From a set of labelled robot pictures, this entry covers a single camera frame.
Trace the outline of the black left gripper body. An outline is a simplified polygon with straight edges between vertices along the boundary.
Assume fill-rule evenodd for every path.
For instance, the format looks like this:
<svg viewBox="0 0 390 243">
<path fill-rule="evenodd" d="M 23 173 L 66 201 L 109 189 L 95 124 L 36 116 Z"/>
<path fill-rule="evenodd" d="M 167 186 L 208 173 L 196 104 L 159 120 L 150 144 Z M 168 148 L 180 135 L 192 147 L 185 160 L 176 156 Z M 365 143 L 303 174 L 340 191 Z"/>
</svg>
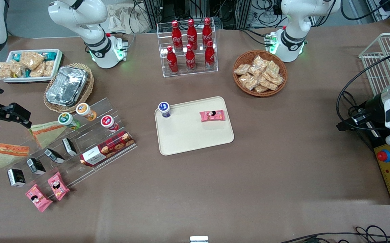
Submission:
<svg viewBox="0 0 390 243">
<path fill-rule="evenodd" d="M 370 120 L 385 120 L 384 104 L 380 93 L 366 101 L 365 111 Z"/>
</svg>

